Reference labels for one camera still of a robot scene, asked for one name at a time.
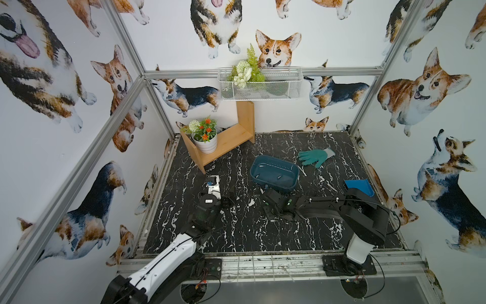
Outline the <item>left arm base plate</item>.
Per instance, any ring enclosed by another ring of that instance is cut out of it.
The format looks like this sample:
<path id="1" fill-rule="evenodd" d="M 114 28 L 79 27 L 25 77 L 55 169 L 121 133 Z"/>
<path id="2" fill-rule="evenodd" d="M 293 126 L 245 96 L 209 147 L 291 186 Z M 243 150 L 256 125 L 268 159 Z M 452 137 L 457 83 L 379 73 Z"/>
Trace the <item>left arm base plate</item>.
<path id="1" fill-rule="evenodd" d="M 168 278 L 170 281 L 182 283 L 206 279 L 208 276 L 221 278 L 223 260 L 221 258 L 188 258 L 182 262 Z"/>

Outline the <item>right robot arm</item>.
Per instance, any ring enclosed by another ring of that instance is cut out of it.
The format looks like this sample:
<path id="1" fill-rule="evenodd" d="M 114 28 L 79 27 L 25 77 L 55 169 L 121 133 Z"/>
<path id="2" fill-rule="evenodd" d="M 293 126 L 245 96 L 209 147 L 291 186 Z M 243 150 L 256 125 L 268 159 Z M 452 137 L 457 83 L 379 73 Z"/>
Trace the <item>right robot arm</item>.
<path id="1" fill-rule="evenodd" d="M 354 265 L 363 265 L 371 251 L 386 240 L 391 211 L 358 189 L 324 197 L 287 197 L 267 189 L 261 195 L 261 202 L 268 220 L 295 222 L 323 218 L 345 222 L 353 232 L 345 260 Z"/>

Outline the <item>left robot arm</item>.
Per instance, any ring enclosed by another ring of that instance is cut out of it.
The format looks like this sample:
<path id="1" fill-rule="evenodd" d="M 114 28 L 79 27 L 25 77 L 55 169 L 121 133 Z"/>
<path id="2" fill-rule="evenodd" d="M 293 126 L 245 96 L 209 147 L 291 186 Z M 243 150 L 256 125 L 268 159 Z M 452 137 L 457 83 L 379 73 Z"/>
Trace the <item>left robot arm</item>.
<path id="1" fill-rule="evenodd" d="M 218 229 L 221 211 L 234 200 L 228 196 L 202 195 L 180 234 L 162 253 L 129 277 L 116 276 L 108 285 L 101 303 L 159 303 L 186 281 L 205 282 L 220 263 L 207 263 L 200 248 Z"/>

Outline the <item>teal plastic storage box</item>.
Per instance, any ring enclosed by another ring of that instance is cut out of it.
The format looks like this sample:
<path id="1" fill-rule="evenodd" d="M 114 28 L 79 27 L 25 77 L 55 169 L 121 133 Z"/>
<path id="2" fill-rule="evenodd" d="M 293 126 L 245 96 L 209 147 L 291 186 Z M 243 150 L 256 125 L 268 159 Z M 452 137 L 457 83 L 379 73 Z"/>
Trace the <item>teal plastic storage box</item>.
<path id="1" fill-rule="evenodd" d="M 250 176 L 256 184 L 263 188 L 269 187 L 282 193 L 292 192 L 298 182 L 299 168 L 296 164 L 268 155 L 255 158 Z"/>

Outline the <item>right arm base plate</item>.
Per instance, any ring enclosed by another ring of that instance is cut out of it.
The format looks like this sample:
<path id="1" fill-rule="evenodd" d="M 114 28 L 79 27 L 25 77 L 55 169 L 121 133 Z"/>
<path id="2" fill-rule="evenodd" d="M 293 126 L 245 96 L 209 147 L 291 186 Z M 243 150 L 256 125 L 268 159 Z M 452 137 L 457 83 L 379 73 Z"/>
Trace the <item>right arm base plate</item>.
<path id="1" fill-rule="evenodd" d="M 358 276 L 358 275 L 376 275 L 377 270 L 372 262 L 371 256 L 368 256 L 364 264 L 358 264 L 349 260 L 343 254 L 338 255 L 324 255 L 321 258 L 323 262 L 323 270 L 326 276 Z"/>

